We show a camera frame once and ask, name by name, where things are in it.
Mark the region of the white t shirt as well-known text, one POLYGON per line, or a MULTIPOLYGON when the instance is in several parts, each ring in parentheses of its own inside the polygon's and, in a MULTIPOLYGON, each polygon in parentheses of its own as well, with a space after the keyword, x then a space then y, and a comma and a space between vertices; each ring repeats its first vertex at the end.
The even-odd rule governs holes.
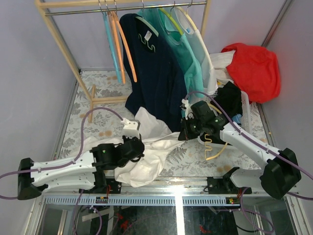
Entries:
MULTIPOLYGON (((171 132, 168 126, 156 119, 145 108, 139 108, 135 115, 139 120, 142 142, 144 143, 144 157, 139 162, 128 162, 124 167, 114 169, 114 178, 118 182, 140 187, 151 183, 162 172, 166 158, 175 148, 183 144, 178 141, 178 133, 171 132)), ((81 141, 80 155, 103 143, 122 143, 122 137, 112 138, 107 141, 98 141, 88 138, 81 141)))

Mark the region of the pale yellow wavy hanger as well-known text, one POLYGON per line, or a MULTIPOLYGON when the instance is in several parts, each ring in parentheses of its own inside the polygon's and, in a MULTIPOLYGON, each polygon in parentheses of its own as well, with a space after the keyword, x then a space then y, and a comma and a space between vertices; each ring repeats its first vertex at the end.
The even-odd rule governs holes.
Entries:
MULTIPOLYGON (((215 107, 214 105, 212 105, 210 103, 207 103, 207 104, 208 104, 208 106, 211 109, 214 109, 218 114, 222 114, 222 112, 217 107, 215 107)), ((216 155, 214 155, 214 156, 207 156, 207 153, 211 152, 213 150, 213 147, 210 145, 212 143, 212 139, 210 139, 208 137, 208 134, 204 135, 204 139, 205 139, 205 142, 204 142, 204 146, 205 146, 204 156, 205 156, 205 160, 206 161, 212 160, 212 159, 217 158, 218 156, 220 156, 223 153, 223 151, 226 149, 227 145, 228 145, 228 143, 226 142, 223 145, 222 149, 216 155)))

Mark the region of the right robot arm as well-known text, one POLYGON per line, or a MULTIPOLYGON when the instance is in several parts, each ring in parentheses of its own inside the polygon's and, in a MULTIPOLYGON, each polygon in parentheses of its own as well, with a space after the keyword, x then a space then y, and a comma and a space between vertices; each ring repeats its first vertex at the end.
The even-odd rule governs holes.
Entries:
POLYGON ((224 114, 215 115, 203 100, 190 105, 188 100, 183 99, 182 109, 185 117, 181 120, 178 140, 216 137, 243 152, 259 166, 259 169, 253 170, 235 167, 227 172, 223 176, 226 192, 254 188, 265 191, 272 198, 281 199, 301 180, 297 158, 292 150, 280 150, 258 140, 224 114))

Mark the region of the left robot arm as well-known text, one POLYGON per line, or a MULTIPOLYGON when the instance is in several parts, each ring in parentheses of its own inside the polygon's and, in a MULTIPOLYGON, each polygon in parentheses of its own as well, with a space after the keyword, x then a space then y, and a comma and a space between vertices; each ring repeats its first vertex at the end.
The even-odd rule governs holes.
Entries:
POLYGON ((102 193, 106 190, 106 170, 124 167, 144 157, 141 136, 122 137, 123 142, 103 143, 84 152, 78 159, 71 157, 50 162, 20 161, 18 200, 30 200, 43 193, 78 190, 102 193))

